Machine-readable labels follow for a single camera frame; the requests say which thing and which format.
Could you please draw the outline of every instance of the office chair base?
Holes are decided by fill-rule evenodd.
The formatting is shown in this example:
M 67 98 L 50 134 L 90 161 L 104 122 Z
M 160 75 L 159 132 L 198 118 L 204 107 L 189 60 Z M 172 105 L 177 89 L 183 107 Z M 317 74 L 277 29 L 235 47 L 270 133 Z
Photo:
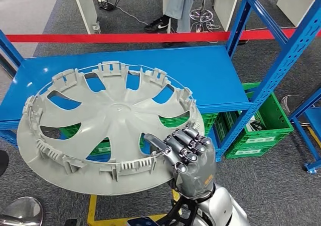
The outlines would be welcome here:
M 213 19 L 213 13 L 209 10 L 204 10 L 202 8 L 198 8 L 195 10 L 192 10 L 189 14 L 189 17 L 194 21 L 198 22 L 209 22 Z

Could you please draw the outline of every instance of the stool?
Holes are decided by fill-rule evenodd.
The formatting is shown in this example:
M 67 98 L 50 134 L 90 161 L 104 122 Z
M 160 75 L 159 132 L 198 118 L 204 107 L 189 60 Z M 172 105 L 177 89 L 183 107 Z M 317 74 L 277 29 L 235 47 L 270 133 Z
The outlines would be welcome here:
M 205 0 L 201 0 L 201 8 L 191 11 L 189 17 L 194 21 L 205 23 L 212 20 L 213 13 L 209 10 L 205 10 Z

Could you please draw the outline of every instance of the blue shelf surface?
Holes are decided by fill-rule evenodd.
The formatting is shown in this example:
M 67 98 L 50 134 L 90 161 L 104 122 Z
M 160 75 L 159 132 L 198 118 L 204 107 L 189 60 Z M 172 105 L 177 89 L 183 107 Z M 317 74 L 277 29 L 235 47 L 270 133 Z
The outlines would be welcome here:
M 321 140 L 321 107 L 310 107 L 304 112 L 314 133 Z
M 242 110 L 251 105 L 225 46 L 38 57 L 25 59 L 19 67 L 0 105 L 0 129 L 17 124 L 26 99 L 50 82 L 52 76 L 102 61 L 160 68 L 190 88 L 201 113 Z

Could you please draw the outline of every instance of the robot finger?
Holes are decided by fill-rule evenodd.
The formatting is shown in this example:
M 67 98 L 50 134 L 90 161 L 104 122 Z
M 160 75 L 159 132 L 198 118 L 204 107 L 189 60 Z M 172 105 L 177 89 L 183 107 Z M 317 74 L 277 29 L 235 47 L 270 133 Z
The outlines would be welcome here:
M 198 159 L 198 156 L 190 151 L 184 143 L 180 143 L 176 140 L 173 135 L 168 135 L 164 142 L 171 147 L 175 153 L 181 157 L 182 159 L 188 162 L 195 162 Z
M 181 162 L 170 146 L 167 146 L 159 138 L 149 133 L 144 135 L 144 139 L 161 150 L 161 152 L 167 161 L 169 161 L 174 168 L 174 170 L 179 171 L 180 173 L 185 173 L 187 171 L 187 167 L 184 163 Z
M 201 139 L 201 136 L 200 136 L 197 130 L 195 130 L 190 125 L 186 125 L 182 131 L 177 129 L 173 133 L 173 135 L 179 140 L 188 143 L 188 147 L 195 153 L 201 154 L 206 150 L 205 146 L 202 143 L 199 143 L 199 139 Z

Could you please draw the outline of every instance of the green crate label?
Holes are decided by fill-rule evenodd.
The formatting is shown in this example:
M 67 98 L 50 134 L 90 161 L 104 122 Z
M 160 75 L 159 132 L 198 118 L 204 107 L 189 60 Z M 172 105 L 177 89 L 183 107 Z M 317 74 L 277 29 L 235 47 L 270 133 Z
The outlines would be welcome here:
M 236 151 L 235 154 L 235 155 L 255 154 L 255 153 L 259 153 L 260 151 L 261 151 L 260 149 L 257 149 L 257 150 L 248 150 L 248 151 Z
M 273 142 L 276 137 L 249 138 L 245 143 Z
M 110 152 L 111 148 L 110 147 L 100 147 L 98 149 L 99 152 Z

